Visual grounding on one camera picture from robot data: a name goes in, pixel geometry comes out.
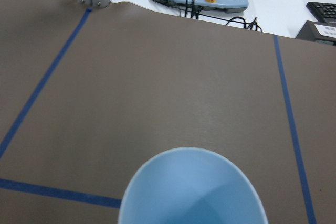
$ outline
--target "black keyboard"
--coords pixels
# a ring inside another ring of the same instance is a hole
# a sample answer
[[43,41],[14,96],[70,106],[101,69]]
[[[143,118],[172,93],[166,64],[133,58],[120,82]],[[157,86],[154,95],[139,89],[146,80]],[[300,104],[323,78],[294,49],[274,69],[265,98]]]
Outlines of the black keyboard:
[[336,4],[308,2],[307,8],[319,22],[336,24]]

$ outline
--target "blue tape line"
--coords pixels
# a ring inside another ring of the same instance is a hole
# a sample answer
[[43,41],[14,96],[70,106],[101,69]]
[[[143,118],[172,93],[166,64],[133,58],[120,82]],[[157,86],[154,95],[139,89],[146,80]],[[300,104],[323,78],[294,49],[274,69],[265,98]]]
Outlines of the blue tape line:
[[72,34],[70,35],[70,37],[68,38],[68,40],[66,41],[64,46],[61,48],[60,52],[58,53],[58,55],[56,56],[54,61],[49,66],[48,70],[46,71],[46,73],[44,74],[44,76],[42,77],[42,79],[40,80],[38,85],[36,86],[35,90],[30,95],[28,101],[26,102],[26,104],[24,105],[24,107],[20,111],[19,115],[15,119],[14,123],[10,127],[9,131],[5,135],[4,139],[2,140],[2,142],[0,144],[0,159],[4,155],[4,153],[7,150],[11,140],[14,137],[15,133],[17,132],[17,130],[21,126],[22,121],[24,120],[24,118],[28,114],[30,108],[33,106],[35,100],[37,99],[38,95],[41,93],[43,87],[45,86],[45,84],[49,80],[53,71],[56,69],[56,67],[60,63],[61,59],[63,58],[63,56],[65,55],[65,53],[67,52],[67,50],[71,46],[72,42],[74,41],[75,37],[80,32],[83,25],[85,24],[85,22],[86,22],[87,18],[89,17],[89,14],[90,14],[91,11],[92,11],[92,8],[87,8],[86,9],[86,11],[83,14],[82,19],[78,23],[77,27],[74,29],[74,31],[72,32]]
[[300,148],[300,143],[299,143],[299,137],[298,137],[298,133],[296,130],[292,105],[290,102],[290,96],[289,96],[289,91],[287,87],[284,65],[282,63],[278,36],[273,35],[273,41],[274,41],[275,52],[277,55],[278,68],[279,68],[281,85],[282,85],[282,92],[284,94],[283,98],[285,99],[287,117],[288,117],[288,122],[289,122],[289,127],[290,127],[290,133],[292,137],[292,143],[293,143],[296,163],[298,166],[298,171],[299,171],[299,176],[300,176],[300,181],[301,181],[301,188],[302,188],[304,203],[306,206],[307,217],[308,217],[309,224],[316,224],[314,207],[313,207],[312,199],[310,196],[310,190],[309,190],[308,180],[307,180],[306,171],[305,171],[305,165],[303,163],[303,158],[302,158],[301,148]]
[[22,183],[1,178],[0,178],[0,188],[14,191],[21,191],[24,193],[48,196],[52,198],[67,199],[105,207],[120,208],[121,205],[121,199],[78,193],[76,191],[69,191],[46,186],[32,185],[28,183]]

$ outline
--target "light blue cup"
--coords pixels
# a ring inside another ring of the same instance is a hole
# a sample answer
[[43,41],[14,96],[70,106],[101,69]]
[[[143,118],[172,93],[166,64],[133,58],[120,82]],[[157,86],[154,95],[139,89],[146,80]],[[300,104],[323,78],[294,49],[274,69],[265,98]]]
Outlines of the light blue cup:
[[267,224],[243,172],[217,153],[176,148],[147,161],[124,194],[118,224]]

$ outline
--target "black device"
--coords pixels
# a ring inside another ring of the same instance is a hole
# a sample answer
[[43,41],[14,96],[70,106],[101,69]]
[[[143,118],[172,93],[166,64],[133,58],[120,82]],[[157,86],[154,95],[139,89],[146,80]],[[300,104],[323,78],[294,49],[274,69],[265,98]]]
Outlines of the black device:
[[336,4],[308,2],[307,8],[319,22],[336,24]]
[[[322,27],[322,32],[319,32],[318,27]],[[336,46],[335,35],[335,24],[307,21],[296,38]]]

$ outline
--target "label sticker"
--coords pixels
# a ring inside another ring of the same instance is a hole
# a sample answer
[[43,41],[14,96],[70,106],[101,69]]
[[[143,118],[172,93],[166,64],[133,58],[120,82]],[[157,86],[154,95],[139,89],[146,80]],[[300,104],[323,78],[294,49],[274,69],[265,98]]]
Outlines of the label sticker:
[[315,24],[315,27],[320,35],[336,38],[336,27],[317,24]]

